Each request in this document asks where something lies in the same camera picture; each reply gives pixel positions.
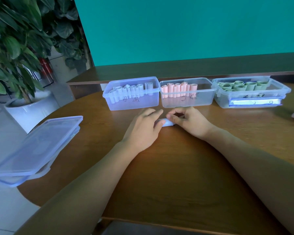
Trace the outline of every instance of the pink paper roll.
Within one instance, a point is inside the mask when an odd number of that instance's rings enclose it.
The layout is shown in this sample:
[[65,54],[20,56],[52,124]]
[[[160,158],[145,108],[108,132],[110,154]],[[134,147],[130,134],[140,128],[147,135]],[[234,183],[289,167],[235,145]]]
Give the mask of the pink paper roll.
[[[195,83],[191,84],[190,90],[191,90],[191,91],[197,90],[197,84],[195,84]],[[192,98],[196,97],[196,92],[191,93],[190,96],[191,96]]]
[[176,92],[176,86],[173,87],[173,93]]
[[180,92],[181,91],[181,83],[176,83],[176,92]]
[[[161,87],[161,91],[163,92],[163,93],[168,93],[168,86],[167,85],[163,85],[162,87]],[[162,98],[168,98],[168,94],[163,94],[161,97]]]
[[191,88],[191,85],[188,84],[188,85],[186,86],[186,91],[189,91],[190,88]]
[[173,92],[173,87],[174,87],[174,84],[173,83],[168,83],[168,92]]
[[186,87],[187,87],[187,82],[182,82],[181,83],[181,91],[186,91]]

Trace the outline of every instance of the forearm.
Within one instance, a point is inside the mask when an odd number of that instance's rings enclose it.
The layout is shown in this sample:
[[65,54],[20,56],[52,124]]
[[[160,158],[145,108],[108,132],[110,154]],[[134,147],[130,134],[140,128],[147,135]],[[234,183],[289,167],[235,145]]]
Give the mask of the forearm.
[[266,207],[294,234],[294,165],[217,127],[204,139],[223,154]]
[[136,154],[128,145],[118,143],[101,161],[48,201],[16,234],[91,234]]

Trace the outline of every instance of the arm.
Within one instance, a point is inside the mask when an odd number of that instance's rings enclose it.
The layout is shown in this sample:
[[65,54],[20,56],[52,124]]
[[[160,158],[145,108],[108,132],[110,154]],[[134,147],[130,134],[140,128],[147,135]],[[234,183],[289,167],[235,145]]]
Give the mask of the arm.
[[141,111],[121,142],[43,205],[15,234],[90,235],[129,163],[157,139],[164,121],[155,127],[154,123],[162,113]]
[[[183,114],[184,118],[174,114]],[[223,154],[271,213],[294,235],[294,165],[212,125],[193,107],[175,108],[167,118]]]

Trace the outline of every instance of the transparent plastic box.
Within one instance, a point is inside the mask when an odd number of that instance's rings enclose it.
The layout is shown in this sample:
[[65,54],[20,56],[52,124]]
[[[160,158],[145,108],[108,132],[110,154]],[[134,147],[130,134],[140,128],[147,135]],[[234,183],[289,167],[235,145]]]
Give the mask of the transparent plastic box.
[[[152,83],[153,88],[146,89],[145,83]],[[138,89],[135,92],[123,90],[125,85],[137,86],[138,84],[143,85],[143,90]],[[122,93],[110,92],[117,87],[122,87]],[[159,91],[159,81],[156,77],[142,77],[110,81],[102,96],[106,99],[110,110],[129,110],[159,105]]]
[[181,91],[176,93],[164,93],[160,91],[163,107],[173,108],[178,106],[205,106],[212,103],[215,89],[212,87],[212,82],[205,77],[161,81],[160,87],[169,83],[176,84],[182,82],[197,84],[197,90]]
[[[268,82],[266,90],[234,91],[223,90],[217,83],[220,82]],[[212,88],[216,88],[215,101],[222,108],[260,108],[282,105],[282,100],[291,89],[284,84],[271,79],[270,76],[229,77],[212,80]]]
[[0,158],[0,184],[15,187],[42,177],[59,152],[79,132],[82,116],[46,120],[13,153]]

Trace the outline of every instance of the teal wall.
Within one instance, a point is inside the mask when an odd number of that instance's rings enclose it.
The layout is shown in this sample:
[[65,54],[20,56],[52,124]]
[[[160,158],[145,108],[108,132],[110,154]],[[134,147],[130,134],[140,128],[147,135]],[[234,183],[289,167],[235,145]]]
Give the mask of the teal wall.
[[294,52],[294,0],[75,0],[96,66]]

